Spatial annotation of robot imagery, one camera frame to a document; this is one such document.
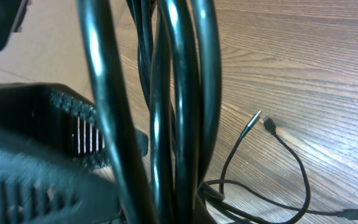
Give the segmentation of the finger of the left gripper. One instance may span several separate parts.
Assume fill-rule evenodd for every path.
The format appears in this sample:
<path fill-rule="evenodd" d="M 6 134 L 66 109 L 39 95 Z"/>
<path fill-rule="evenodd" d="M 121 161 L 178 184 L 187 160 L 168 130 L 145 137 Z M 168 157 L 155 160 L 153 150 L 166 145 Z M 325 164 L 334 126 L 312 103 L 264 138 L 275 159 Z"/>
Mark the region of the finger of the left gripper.
<path fill-rule="evenodd" d="M 0 223 L 104 223 L 121 211 L 113 182 L 0 128 Z"/>
<path fill-rule="evenodd" d="M 0 83 L 0 126 L 90 170 L 109 166 L 94 103 L 58 83 Z"/>

